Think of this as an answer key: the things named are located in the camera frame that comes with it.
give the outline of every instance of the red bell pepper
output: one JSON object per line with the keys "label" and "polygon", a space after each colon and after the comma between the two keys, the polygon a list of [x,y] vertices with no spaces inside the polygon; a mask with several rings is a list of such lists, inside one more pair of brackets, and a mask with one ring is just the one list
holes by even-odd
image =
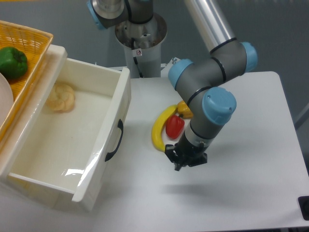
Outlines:
{"label": "red bell pepper", "polygon": [[179,116],[172,115],[166,121],[165,131],[169,138],[177,139],[184,127],[184,120]]}

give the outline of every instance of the white table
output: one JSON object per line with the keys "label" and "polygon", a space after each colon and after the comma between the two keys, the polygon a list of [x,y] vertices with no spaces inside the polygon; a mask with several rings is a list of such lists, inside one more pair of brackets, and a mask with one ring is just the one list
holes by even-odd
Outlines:
{"label": "white table", "polygon": [[181,99],[166,78],[132,79],[124,137],[91,213],[60,212],[9,194],[2,231],[223,231],[309,226],[297,198],[309,178],[279,77],[249,73],[223,85],[237,99],[207,149],[208,163],[174,171],[151,127]]}

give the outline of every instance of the green bell pepper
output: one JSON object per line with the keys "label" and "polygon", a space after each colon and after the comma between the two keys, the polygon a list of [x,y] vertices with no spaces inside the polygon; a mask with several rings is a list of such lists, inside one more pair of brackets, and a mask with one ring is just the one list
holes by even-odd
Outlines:
{"label": "green bell pepper", "polygon": [[16,79],[28,69],[25,53],[14,47],[0,49],[0,73],[7,79]]}

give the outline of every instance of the gray floor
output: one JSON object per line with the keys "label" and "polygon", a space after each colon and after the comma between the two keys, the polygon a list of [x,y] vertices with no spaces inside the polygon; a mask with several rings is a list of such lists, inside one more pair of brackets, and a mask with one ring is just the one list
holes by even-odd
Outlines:
{"label": "gray floor", "polygon": [[[85,3],[86,0],[0,2],[0,20],[54,34],[53,44],[65,47],[70,58],[106,67],[125,65],[124,52],[113,30],[98,31]],[[275,71],[280,75],[295,119],[309,102],[309,0],[219,0],[219,4],[238,39],[256,47],[256,71]],[[162,62],[172,57],[194,62],[209,57],[183,0],[155,0],[154,5],[168,24]],[[297,134],[309,166],[309,121]]]}

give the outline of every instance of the blue joint cap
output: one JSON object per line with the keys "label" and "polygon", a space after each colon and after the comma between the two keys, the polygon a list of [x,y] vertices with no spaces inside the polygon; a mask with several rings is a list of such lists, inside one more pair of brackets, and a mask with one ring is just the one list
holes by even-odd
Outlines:
{"label": "blue joint cap", "polygon": [[252,71],[257,66],[257,53],[255,48],[249,42],[242,42],[241,43],[246,50],[247,54],[247,64],[245,73]]}
{"label": "blue joint cap", "polygon": [[210,122],[223,126],[236,109],[236,99],[231,92],[221,87],[209,89],[203,96],[202,108]]}
{"label": "blue joint cap", "polygon": [[174,89],[176,89],[177,81],[183,71],[193,62],[189,59],[182,59],[174,64],[169,70],[169,81],[173,85]]}
{"label": "blue joint cap", "polygon": [[101,22],[99,21],[98,17],[96,16],[96,13],[95,13],[95,11],[93,10],[90,1],[91,1],[91,0],[89,0],[89,1],[87,2],[87,7],[88,7],[88,9],[89,9],[89,12],[91,13],[91,16],[92,16],[93,20],[95,21],[95,24],[96,24],[97,28],[98,28],[99,30],[105,30],[106,28],[101,24]]}

